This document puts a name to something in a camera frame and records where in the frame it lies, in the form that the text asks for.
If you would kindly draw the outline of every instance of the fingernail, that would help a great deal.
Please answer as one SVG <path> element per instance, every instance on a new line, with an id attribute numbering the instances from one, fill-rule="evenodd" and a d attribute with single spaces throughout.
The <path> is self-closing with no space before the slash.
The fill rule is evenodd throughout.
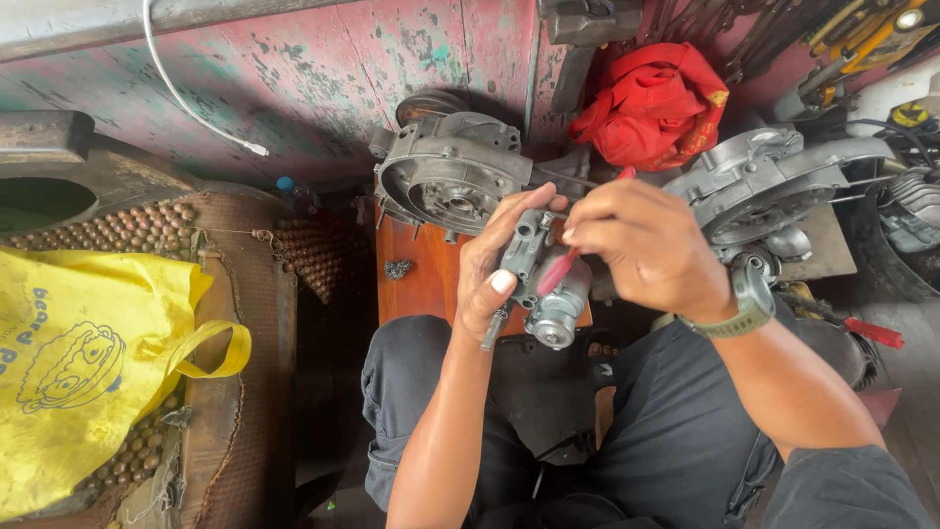
<path id="1" fill-rule="evenodd" d="M 496 270 L 490 276 L 490 284 L 499 294 L 508 294 L 509 290 L 515 286 L 516 276 L 508 270 Z"/>

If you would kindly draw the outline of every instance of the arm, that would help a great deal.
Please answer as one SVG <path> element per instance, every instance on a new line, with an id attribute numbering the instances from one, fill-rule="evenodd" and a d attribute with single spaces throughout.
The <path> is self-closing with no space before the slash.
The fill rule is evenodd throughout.
<path id="1" fill-rule="evenodd" d="M 523 211 L 559 211 L 567 203 L 553 184 L 507 197 L 483 232 L 461 248 L 457 313 L 441 378 L 401 456 L 386 527 L 446 529 L 463 523 L 477 484 L 493 363 L 493 353 L 479 346 L 493 313 L 516 286 L 514 274 L 494 269 Z"/>
<path id="2" fill-rule="evenodd" d="M 566 229 L 566 243 L 607 262 L 624 299 L 703 324 L 737 312 L 728 272 L 692 211 L 662 189 L 602 185 L 573 206 Z M 793 448 L 885 446 L 852 389 L 776 320 L 713 344 L 748 415 L 785 460 Z"/>

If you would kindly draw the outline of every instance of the sandal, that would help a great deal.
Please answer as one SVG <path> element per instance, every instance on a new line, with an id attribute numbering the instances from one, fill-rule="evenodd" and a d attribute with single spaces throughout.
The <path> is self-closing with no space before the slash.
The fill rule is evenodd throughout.
<path id="1" fill-rule="evenodd" d="M 616 341 L 617 336 L 609 329 L 594 329 L 585 339 L 584 355 L 590 364 L 587 378 L 594 386 L 595 393 L 600 391 L 601 388 L 617 384 L 614 381 L 614 360 L 617 358 L 617 355 L 605 355 L 602 352 L 600 355 L 588 356 L 588 349 L 591 344 L 600 344 L 601 346 L 610 345 L 611 348 L 614 348 Z"/>

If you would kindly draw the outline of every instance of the carburetor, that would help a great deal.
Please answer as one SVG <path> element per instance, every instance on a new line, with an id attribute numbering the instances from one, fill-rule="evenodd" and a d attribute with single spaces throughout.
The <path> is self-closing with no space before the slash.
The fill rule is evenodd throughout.
<path id="1" fill-rule="evenodd" d="M 516 223 L 515 234 L 499 265 L 516 275 L 516 289 L 506 304 L 493 314 L 482 349 L 489 351 L 493 348 L 515 303 L 529 310 L 525 317 L 525 332 L 534 335 L 539 342 L 553 349 L 561 349 L 574 342 L 575 322 L 588 300 L 590 266 L 574 259 L 571 270 L 551 292 L 542 297 L 536 294 L 542 276 L 566 251 L 555 242 L 553 220 L 555 215 L 552 212 L 530 208 Z"/>

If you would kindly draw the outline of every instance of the wristwatch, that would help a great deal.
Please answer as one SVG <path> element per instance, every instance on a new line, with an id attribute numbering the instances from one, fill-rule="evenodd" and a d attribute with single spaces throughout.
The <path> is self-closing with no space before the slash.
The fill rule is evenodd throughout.
<path id="1" fill-rule="evenodd" d="M 708 338 L 732 338 L 758 329 L 774 317 L 776 304 L 770 286 L 764 281 L 760 270 L 747 260 L 732 266 L 731 286 L 738 298 L 737 314 L 723 322 L 709 325 L 697 324 L 680 316 L 682 322 Z"/>

